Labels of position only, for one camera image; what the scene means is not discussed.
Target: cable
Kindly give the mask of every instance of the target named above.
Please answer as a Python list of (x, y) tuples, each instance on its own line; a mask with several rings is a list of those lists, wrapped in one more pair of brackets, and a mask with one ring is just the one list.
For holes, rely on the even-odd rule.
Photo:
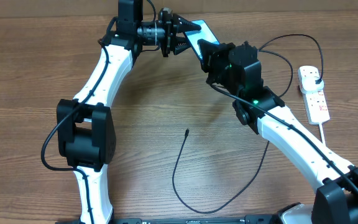
[(243, 100), (237, 96), (234, 96), (226, 91), (220, 90), (218, 87), (214, 86), (214, 85), (210, 85), (214, 90), (222, 93), (223, 95), (226, 95), (228, 97), (231, 97), (233, 99), (239, 100), (249, 106), (252, 106), (258, 110), (260, 110), (261, 112), (265, 113), (266, 115), (270, 116), (271, 118), (275, 119), (276, 121), (282, 123), (283, 125), (285, 125), (286, 127), (288, 127), (289, 129), (292, 129), (294, 132), (298, 133), (306, 142), (308, 142), (310, 144), (310, 146), (328, 163), (329, 166), (331, 166), (341, 177), (343, 180), (345, 180), (347, 186), (356, 193), (356, 195), (358, 196), (358, 187), (335, 165), (335, 163), (333, 161), (330, 161), (328, 159), (328, 157), (321, 152), (321, 150), (314, 144), (313, 141), (311, 141), (305, 134), (303, 134), (303, 132), (301, 132), (299, 129), (297, 129), (296, 127), (294, 127), (294, 125), (292, 124), (288, 124), (287, 122), (285, 122), (284, 120), (276, 117), (275, 115), (269, 113), (268, 111), (265, 111), (264, 109), (260, 108), (259, 106), (250, 103), (246, 100)]
[(90, 200), (90, 188), (88, 185), (88, 177), (85, 174), (85, 172), (83, 172), (82, 170), (78, 169), (78, 168), (59, 168), (59, 167), (52, 167), (51, 165), (48, 164), (48, 162), (45, 160), (45, 151), (47, 149), (48, 143), (51, 140), (51, 138), (53, 137), (53, 135), (56, 133), (56, 131), (59, 129), (59, 127), (62, 125), (62, 123), (67, 120), (69, 117), (73, 116), (76, 112), (78, 112), (78, 110), (93, 96), (93, 93), (95, 92), (95, 90), (97, 89), (98, 85), (100, 84), (101, 80), (104, 77), (104, 74), (106, 73), (107, 67), (110, 63), (109, 61), (109, 54), (108, 51), (106, 49), (106, 47), (99, 42), (99, 44), (102, 46), (104, 53), (106, 54), (106, 63), (104, 65), (103, 71), (100, 74), (100, 77), (98, 78), (98, 80), (96, 81), (96, 83), (94, 84), (93, 88), (91, 89), (91, 91), (89, 91), (88, 96), (86, 96), (86, 98), (80, 103), (78, 104), (70, 113), (68, 113), (49, 133), (48, 137), (46, 138), (44, 144), (42, 145), (42, 149), (41, 149), (41, 161), (42, 164), (50, 169), (50, 170), (54, 170), (54, 171), (76, 171), (79, 172), (80, 174), (82, 174), (83, 179), (85, 181), (85, 190), (86, 190), (86, 203), (88, 206), (88, 212), (89, 212), (89, 216), (91, 217), (91, 223), (94, 224), (94, 220), (93, 220), (93, 214), (92, 214), (92, 208), (91, 208), (91, 200)]
[(106, 34), (109, 35), (114, 23), (116, 22), (116, 20), (118, 19), (118, 17), (114, 16), (111, 20), (109, 25), (107, 26), (107, 30), (106, 30)]
[(153, 21), (152, 22), (155, 22), (155, 16), (156, 16), (156, 13), (155, 13), (155, 7), (154, 7), (154, 4), (152, 3), (151, 0), (147, 0), (148, 3), (150, 3), (150, 5), (152, 6), (153, 8), (153, 12), (154, 12), (154, 18), (153, 18)]
[[(287, 89), (278, 97), (283, 97), (288, 89), (291, 87), (291, 84), (292, 84), (292, 79), (293, 79), (293, 68), (292, 68), (292, 64), (290, 63), (289, 60), (287, 60), (284, 56), (278, 54), (278, 53), (275, 53), (275, 52), (271, 52), (271, 51), (268, 51), (268, 50), (260, 50), (260, 52), (264, 52), (264, 53), (268, 53), (268, 54), (273, 54), (273, 55), (276, 55), (276, 56), (279, 56), (280, 58), (284, 59), (290, 66), (291, 68), (291, 79), (290, 79), (290, 82), (288, 84), (288, 87)], [(226, 89), (224, 86), (215, 86), (215, 87), (218, 87), (218, 88), (223, 88), (223, 89)], [(238, 196), (240, 196), (240, 194), (243, 193), (243, 191), (245, 191), (249, 185), (255, 180), (255, 178), (257, 177), (258, 173), (259, 173), (259, 170), (260, 168), (262, 167), (262, 164), (264, 162), (264, 159), (265, 159), (265, 155), (266, 155), (266, 152), (267, 152), (267, 148), (269, 147), (269, 143), (270, 141), (267, 141), (267, 144), (266, 144), (266, 147), (265, 147), (265, 151), (264, 151), (264, 154), (262, 156), (262, 159), (260, 160), (260, 164), (259, 164), (259, 168), (257, 169), (255, 175), (253, 176), (253, 178), (248, 182), (248, 184), (239, 191), (239, 193), (237, 193), (235, 196), (233, 196), (233, 198), (231, 198), (230, 200), (228, 200), (224, 205), (220, 206), (219, 208), (215, 209), (215, 210), (212, 210), (212, 211), (208, 211), (208, 212), (202, 212), (202, 211), (198, 211), (194, 208), (191, 208), (189, 205), (187, 205), (182, 199), (181, 197), (179, 196), (176, 188), (175, 188), (175, 172), (176, 172), (176, 169), (177, 169), (177, 166), (178, 166), (178, 162), (179, 162), (179, 158), (181, 156), (181, 152), (183, 150), (183, 146), (185, 145), (185, 142), (186, 142), (186, 139), (187, 139), (187, 136), (189, 134), (189, 129), (186, 130), (186, 134), (185, 134), (185, 140), (183, 141), (183, 144), (181, 146), (181, 149), (180, 149), (180, 152), (179, 152), (179, 156), (178, 156), (178, 159), (177, 159), (177, 163), (175, 164), (175, 167), (173, 169), (173, 174), (172, 174), (172, 187), (173, 187), (173, 191), (175, 192), (177, 198), (179, 199), (179, 201), (184, 205), (186, 206), (187, 208), (189, 208), (190, 210), (192, 210), (193, 212), (196, 212), (196, 213), (200, 213), (200, 214), (212, 214), (212, 213), (215, 213), (215, 212), (218, 212), (220, 211), (222, 208), (224, 208), (226, 205), (230, 204), (234, 199), (236, 199)]]
[(309, 36), (309, 35), (306, 35), (306, 34), (287, 34), (287, 35), (281, 35), (280, 37), (275, 37), (273, 38), (272, 40), (266, 42), (264, 45), (262, 45), (261, 47), (259, 47), (259, 51), (261, 51), (262, 49), (264, 49), (269, 43), (271, 43), (272, 41), (274, 40), (277, 40), (277, 39), (280, 39), (282, 37), (290, 37), (290, 36), (303, 36), (303, 37), (309, 37), (310, 39), (312, 39), (317, 47), (318, 47), (318, 50), (320, 52), (320, 57), (321, 57), (321, 75), (320, 75), (320, 78), (318, 80), (316, 80), (316, 84), (320, 84), (321, 81), (323, 80), (323, 73), (324, 73), (324, 59), (323, 59), (323, 51), (321, 50), (321, 47), (320, 45), (318, 44), (317, 40), (312, 37), (312, 36)]
[(288, 84), (288, 86), (287, 86), (287, 89), (284, 91), (284, 93), (281, 94), (280, 96), (278, 96), (278, 97), (281, 98), (282, 96), (284, 96), (284, 95), (287, 93), (287, 91), (288, 91), (288, 90), (290, 89), (290, 87), (291, 87), (292, 79), (293, 79), (293, 68), (292, 68), (292, 65), (291, 65), (291, 63), (290, 63), (290, 61), (289, 61), (288, 59), (286, 59), (284, 56), (282, 56), (282, 55), (280, 55), (280, 54), (278, 54), (278, 53), (276, 53), (276, 52), (272, 52), (272, 51), (268, 51), (268, 50), (259, 50), (259, 52), (263, 52), (263, 53), (268, 53), (268, 54), (272, 54), (272, 55), (279, 56), (280, 58), (284, 59), (284, 60), (289, 64), (289, 66), (290, 66), (290, 68), (291, 68), (291, 79), (290, 79), (290, 82), (289, 82), (289, 84)]
[(152, 52), (152, 51), (158, 51), (160, 50), (160, 46), (158, 45), (156, 49), (153, 50), (142, 50), (141, 52)]
[(326, 138), (324, 137), (323, 124), (318, 123), (318, 127), (320, 129), (321, 142), (323, 143), (324, 146), (326, 146)]
[(189, 135), (189, 129), (186, 130), (186, 133), (185, 133), (185, 140), (183, 140), (183, 144), (181, 145), (181, 148), (180, 148), (180, 152), (179, 152), (179, 156), (178, 156), (178, 159), (177, 159), (177, 163), (175, 164), (175, 168), (173, 169), (173, 174), (172, 174), (172, 187), (173, 187), (173, 191), (175, 192), (175, 194), (177, 195), (179, 201), (184, 205), (186, 206), (188, 209), (192, 210), (193, 212), (196, 212), (196, 213), (200, 213), (200, 214), (212, 214), (212, 213), (215, 213), (219, 210), (221, 210), (222, 208), (224, 208), (226, 205), (230, 204), (230, 202), (232, 202), (234, 199), (236, 199), (238, 196), (240, 196), (241, 193), (243, 193), (243, 191), (245, 191), (248, 186), (255, 180), (255, 178), (258, 176), (258, 173), (260, 171), (260, 168), (262, 167), (262, 164), (263, 164), (263, 161), (265, 159), (265, 156), (266, 156), (266, 152), (267, 152), (267, 148), (269, 146), (269, 142), (267, 142), (266, 144), (266, 148), (265, 148), (265, 151), (264, 151), (264, 154), (262, 156), (262, 160), (259, 164), (259, 167), (258, 167), (258, 170), (256, 171), (255, 175), (253, 176), (253, 178), (248, 182), (248, 184), (240, 190), (240, 192), (238, 192), (233, 198), (231, 198), (230, 200), (228, 200), (224, 205), (220, 206), (219, 208), (215, 209), (215, 210), (212, 210), (212, 211), (208, 211), (208, 212), (202, 212), (202, 211), (198, 211), (198, 210), (195, 210), (194, 208), (191, 208), (189, 205), (187, 205), (181, 198), (180, 196), (178, 195), (178, 192), (177, 192), (177, 189), (175, 188), (175, 172), (177, 170), (177, 166), (178, 166), (178, 163), (179, 163), (179, 159), (180, 159), (180, 155), (181, 155), (181, 152), (183, 150), (183, 146), (185, 145), (185, 142), (186, 142), (186, 139), (187, 139), (187, 136)]

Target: power plug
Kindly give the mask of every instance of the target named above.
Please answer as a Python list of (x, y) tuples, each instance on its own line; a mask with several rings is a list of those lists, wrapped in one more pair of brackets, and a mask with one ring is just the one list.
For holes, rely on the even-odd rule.
[(324, 88), (323, 80), (320, 83), (316, 83), (320, 78), (320, 74), (316, 67), (309, 65), (300, 67), (298, 69), (298, 78), (301, 92), (304, 94), (320, 91)]
[(319, 79), (318, 69), (312, 66), (302, 66), (298, 70), (300, 89), (305, 102), (306, 114), (310, 124), (318, 124), (321, 133), (321, 142), (325, 145), (323, 123), (330, 119), (326, 97), (324, 95), (324, 82), (316, 84)]

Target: wood grain surface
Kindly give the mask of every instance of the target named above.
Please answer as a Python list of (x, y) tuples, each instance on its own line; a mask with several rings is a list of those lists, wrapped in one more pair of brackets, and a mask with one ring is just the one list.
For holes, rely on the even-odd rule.
[[(326, 99), (331, 120), (327, 145), (358, 166), (358, 11), (192, 14), (204, 19), (221, 42), (248, 40), (261, 46), (273, 37), (304, 33), (324, 52)], [(72, 98), (99, 60), (96, 42), (110, 17), (0, 19), (0, 223), (53, 223), (81, 214), (73, 173), (52, 172), (40, 149), (56, 125), (61, 98)], [(277, 40), (266, 49), (292, 62), (320, 67), (315, 44), (302, 37)], [(288, 85), (288, 65), (260, 54), (262, 77), (276, 93)], [(176, 183), (184, 201), (198, 210), (218, 208), (249, 181), (266, 141), (241, 126), (232, 100), (205, 84), (192, 50), (163, 58), (143, 53), (125, 77), (112, 106), (117, 149), (109, 165), (109, 195), (117, 218), (240, 217), (271, 213), (293, 202), (313, 203), (311, 187), (274, 146), (260, 174), (220, 212), (198, 215), (176, 198), (172, 171), (184, 137), (190, 136)], [(312, 133), (295, 78), (283, 97)], [(47, 160), (66, 166), (57, 139)]]
[[(143, 0), (144, 14), (153, 13)], [(358, 10), (358, 0), (152, 0), (157, 12), (175, 13), (279, 12)], [(0, 0), (0, 18), (52, 16), (104, 16), (118, 13), (118, 0)]]

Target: black mounting bracket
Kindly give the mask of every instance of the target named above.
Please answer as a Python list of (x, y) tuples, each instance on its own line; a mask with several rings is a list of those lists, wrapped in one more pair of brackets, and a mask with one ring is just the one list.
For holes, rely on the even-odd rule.
[[(230, 94), (255, 102), (265, 111), (285, 106), (283, 100), (263, 86), (262, 66), (256, 47), (251, 47), (248, 42), (235, 46), (233, 43), (216, 45), (205, 40), (199, 40), (198, 45), (203, 56), (201, 68), (208, 72), (207, 84), (221, 84)], [(263, 117), (264, 113), (239, 100), (232, 105), (241, 124), (248, 124), (258, 134), (257, 118)]]
[[(77, 105), (77, 100), (60, 100), (57, 105), (57, 123)], [(92, 120), (92, 129), (76, 127), (84, 119)], [(72, 167), (91, 167), (100, 171), (110, 163), (116, 149), (116, 133), (110, 108), (98, 103), (83, 105), (77, 113), (66, 119), (58, 128), (59, 153)]]
[(143, 22), (143, 0), (119, 0), (118, 16), (113, 20), (117, 29), (109, 30), (101, 41), (105, 45), (113, 44), (131, 50), (134, 62), (143, 45), (160, 46), (164, 57), (168, 57), (171, 51), (174, 55), (180, 54), (191, 46), (186, 38), (177, 37), (177, 34), (201, 30), (201, 26), (187, 21), (169, 8), (162, 8), (156, 21)]
[[(350, 167), (346, 174), (358, 188), (358, 168)], [(351, 190), (342, 177), (324, 180), (314, 199), (311, 221), (313, 224), (358, 224), (358, 196), (345, 194)]]

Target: white cable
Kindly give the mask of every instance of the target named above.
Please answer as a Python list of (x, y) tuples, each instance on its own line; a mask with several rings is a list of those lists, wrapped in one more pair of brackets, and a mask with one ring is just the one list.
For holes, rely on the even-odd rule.
[(326, 145), (326, 138), (324, 137), (323, 124), (318, 123), (318, 127), (320, 128), (321, 142), (325, 146)]

